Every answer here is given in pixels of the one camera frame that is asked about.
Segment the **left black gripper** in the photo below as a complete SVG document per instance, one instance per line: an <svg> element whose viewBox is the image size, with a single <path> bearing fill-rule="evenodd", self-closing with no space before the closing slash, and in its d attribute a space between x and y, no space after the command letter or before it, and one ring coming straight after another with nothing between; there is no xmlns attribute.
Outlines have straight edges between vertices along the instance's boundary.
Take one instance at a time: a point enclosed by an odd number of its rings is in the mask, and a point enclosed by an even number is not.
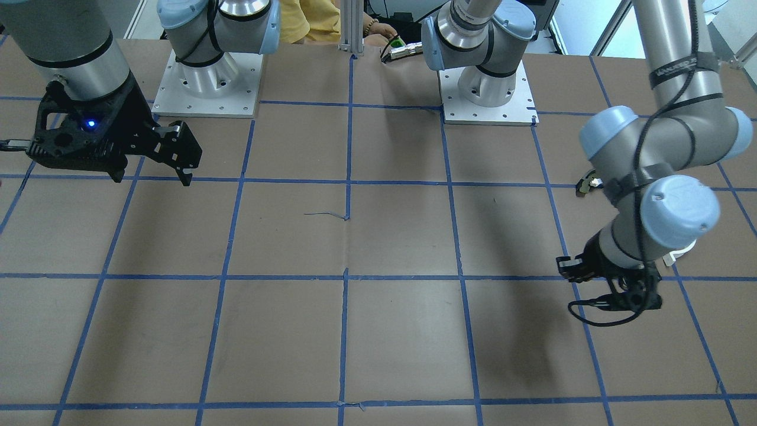
<svg viewBox="0 0 757 426"><path fill-rule="evenodd" d="M574 306L592 306L606 312L642 313L660 309L662 297L657 292L661 276L654 265L641 269L623 269L604 256L600 250L600 234L593 235L584 246L583 253L575 258L556 258L560 275L571 283L582 283L595 278L606 278L610 294L589 300L571 301L568 312Z"/></svg>

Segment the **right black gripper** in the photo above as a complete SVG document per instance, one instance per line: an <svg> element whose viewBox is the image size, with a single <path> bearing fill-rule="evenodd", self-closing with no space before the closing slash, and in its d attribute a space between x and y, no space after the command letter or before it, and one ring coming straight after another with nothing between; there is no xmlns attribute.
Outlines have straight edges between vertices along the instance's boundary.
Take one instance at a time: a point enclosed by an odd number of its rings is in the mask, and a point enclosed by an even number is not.
<svg viewBox="0 0 757 426"><path fill-rule="evenodd" d="M71 99L65 89L60 76L47 84L27 148L30 159L48 168L108 173L119 183L127 156L148 156L171 167L182 186L191 185L200 144L186 122L159 126L153 120L134 75L88 101Z"/></svg>

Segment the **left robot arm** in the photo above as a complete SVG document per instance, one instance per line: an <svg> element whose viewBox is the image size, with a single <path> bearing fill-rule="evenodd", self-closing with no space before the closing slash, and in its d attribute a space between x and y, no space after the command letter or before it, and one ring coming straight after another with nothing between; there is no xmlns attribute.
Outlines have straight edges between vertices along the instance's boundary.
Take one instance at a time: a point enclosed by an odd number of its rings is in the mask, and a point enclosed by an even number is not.
<svg viewBox="0 0 757 426"><path fill-rule="evenodd" d="M580 143L617 216L583 253L556 261L570 282L609 283L609 294L570 306L637 318L662 305L657 259L695 242L721 214L716 194L682 170L743 153L753 127L743 111L724 103L702 2L634 1L633 8L658 108L645 120L614 106L584 124ZM463 70L464 99L500 107L515 92L534 32L533 13L519 2L449 1L423 21L423 54L432 70Z"/></svg>

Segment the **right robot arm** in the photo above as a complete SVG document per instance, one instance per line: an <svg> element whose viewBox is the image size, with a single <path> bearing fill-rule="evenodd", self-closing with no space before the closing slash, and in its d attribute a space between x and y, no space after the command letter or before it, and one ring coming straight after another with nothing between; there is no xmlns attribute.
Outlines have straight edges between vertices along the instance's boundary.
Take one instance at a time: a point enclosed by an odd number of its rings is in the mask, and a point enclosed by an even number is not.
<svg viewBox="0 0 757 426"><path fill-rule="evenodd" d="M279 46L277 1L160 1L173 57L149 106L95 1L3 1L2 23L46 82L29 140L3 140L43 167L124 177L128 156L189 186L202 149L182 118L249 117L260 59Z"/></svg>

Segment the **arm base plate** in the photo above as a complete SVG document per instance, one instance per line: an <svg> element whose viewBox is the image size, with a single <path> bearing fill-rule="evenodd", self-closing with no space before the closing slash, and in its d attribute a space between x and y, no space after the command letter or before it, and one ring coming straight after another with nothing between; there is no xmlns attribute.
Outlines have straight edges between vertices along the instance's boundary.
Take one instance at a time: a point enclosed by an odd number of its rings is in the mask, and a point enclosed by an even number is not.
<svg viewBox="0 0 757 426"><path fill-rule="evenodd" d="M205 67L178 63L171 53L152 111L162 117L243 118L256 112L263 73L261 54L225 52Z"/></svg>
<svg viewBox="0 0 757 426"><path fill-rule="evenodd" d="M540 122L523 62L494 78L475 67L438 71L444 121L461 125L530 126Z"/></svg>

